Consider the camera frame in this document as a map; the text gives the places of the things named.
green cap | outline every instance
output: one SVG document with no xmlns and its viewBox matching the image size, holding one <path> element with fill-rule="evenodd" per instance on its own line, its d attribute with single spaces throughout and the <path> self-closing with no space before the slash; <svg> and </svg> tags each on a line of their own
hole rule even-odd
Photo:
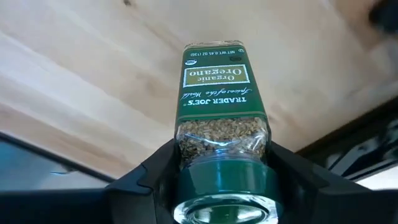
<svg viewBox="0 0 398 224">
<path fill-rule="evenodd" d="M 178 178 L 179 223 L 265 223 L 282 214 L 277 174 L 260 161 L 220 159 L 184 168 Z"/>
</svg>

spice jar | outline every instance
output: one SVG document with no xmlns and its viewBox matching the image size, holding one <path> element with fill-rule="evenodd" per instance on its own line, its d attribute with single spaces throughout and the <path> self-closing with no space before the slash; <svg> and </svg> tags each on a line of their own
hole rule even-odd
<svg viewBox="0 0 398 224">
<path fill-rule="evenodd" d="M 271 131 L 241 42 L 185 47 L 175 130 L 176 221 L 277 222 L 277 174 L 266 166 Z"/>
</svg>

trader joe's label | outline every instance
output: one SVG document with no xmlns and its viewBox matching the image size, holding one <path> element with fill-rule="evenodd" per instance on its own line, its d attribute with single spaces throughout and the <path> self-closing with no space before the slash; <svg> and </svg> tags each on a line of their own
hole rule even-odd
<svg viewBox="0 0 398 224">
<path fill-rule="evenodd" d="M 266 116 L 244 47 L 184 51 L 176 124 L 243 116 Z"/>
</svg>

light wood grain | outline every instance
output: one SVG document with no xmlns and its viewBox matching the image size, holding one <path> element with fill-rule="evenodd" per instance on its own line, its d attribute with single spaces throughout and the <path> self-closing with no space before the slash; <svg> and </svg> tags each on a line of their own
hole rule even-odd
<svg viewBox="0 0 398 224">
<path fill-rule="evenodd" d="M 398 94 L 328 1 L 4 0 L 0 130 L 120 177 L 173 136 L 184 45 L 228 39 L 293 151 Z"/>
</svg>

